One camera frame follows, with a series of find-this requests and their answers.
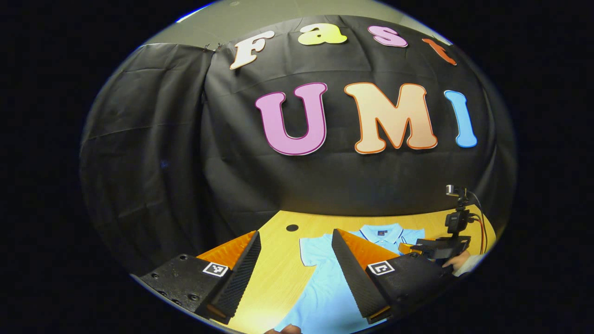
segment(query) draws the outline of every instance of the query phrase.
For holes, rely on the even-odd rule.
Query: pink letter u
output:
[[[268,144],[275,151],[284,155],[307,155],[324,144],[326,139],[326,119],[322,94],[328,90],[325,83],[309,83],[295,89],[295,96],[303,100],[307,132],[301,138],[287,135],[281,104],[286,96],[275,92],[261,96],[256,100],[256,108],[262,113],[264,134]]]

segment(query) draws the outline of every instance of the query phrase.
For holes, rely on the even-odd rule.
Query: black background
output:
[[[192,1],[38,2],[13,8],[8,65],[10,332],[210,332],[134,283],[90,227],[78,180],[86,114],[115,68]],[[510,224],[458,288],[388,332],[574,332],[578,232],[592,151],[585,8],[568,2],[396,4],[457,44],[510,108],[520,175]]]

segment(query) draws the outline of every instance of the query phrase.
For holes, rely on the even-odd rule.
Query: cable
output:
[[[487,246],[489,245],[489,239],[487,238],[487,235],[486,235],[486,226],[484,225],[485,216],[482,213],[481,201],[479,201],[479,198],[476,196],[475,193],[473,193],[472,191],[469,191],[469,193],[475,197],[476,203],[478,204],[479,210],[481,211],[481,226],[484,226],[484,228],[485,228],[485,253],[486,253]]]
[[[472,217],[472,218],[470,218],[471,220],[469,222],[474,222],[475,220],[478,220],[479,225],[481,226],[481,248],[479,250],[479,255],[480,255],[480,254],[483,254],[483,247],[484,247],[483,244],[485,241],[485,227],[483,226],[483,222],[481,221],[481,219],[478,218],[477,214],[471,213],[470,217]]]
[[[486,228],[485,228],[485,224],[483,223],[483,221],[480,218],[476,218],[476,220],[479,221],[479,223],[481,224],[481,254],[485,254],[486,252],[486,243],[485,243],[485,248],[483,249],[483,239],[486,238]]]

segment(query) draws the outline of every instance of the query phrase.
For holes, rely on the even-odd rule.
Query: black cloth backdrop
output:
[[[299,29],[314,23],[340,28],[347,42],[305,46]],[[392,48],[367,27],[385,26],[406,39]],[[257,59],[237,70],[235,43],[273,30]],[[258,229],[279,210],[341,216],[391,216],[452,209],[447,184],[479,197],[499,236],[516,184],[516,147],[507,108],[484,74],[455,46],[457,62],[441,59],[416,30],[371,18],[323,15],[246,33],[216,52],[155,44],[138,48],[105,84],[81,143],[81,180],[95,228],[114,256],[142,275],[179,253],[199,254]],[[264,135],[260,96],[283,92],[290,136],[307,124],[296,87],[326,83],[327,135],[305,156],[273,150]],[[354,99],[344,87],[376,84],[395,104],[404,83],[422,85],[433,149],[387,142],[361,155]],[[467,98],[478,143],[456,144],[456,116],[445,90]],[[405,139],[409,136],[407,129]]]

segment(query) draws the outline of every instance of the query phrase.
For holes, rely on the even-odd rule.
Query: hand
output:
[[[450,260],[447,260],[447,262],[444,263],[444,265],[441,267],[445,268],[449,265],[453,265],[454,271],[457,271],[462,267],[462,265],[466,262],[466,260],[468,260],[469,257],[470,253],[467,250],[465,250],[460,255],[454,256]]]
[[[285,328],[283,328],[280,332],[277,332],[274,329],[271,329],[264,334],[301,334],[301,328],[299,328],[297,326],[293,326],[292,324],[289,324]]]

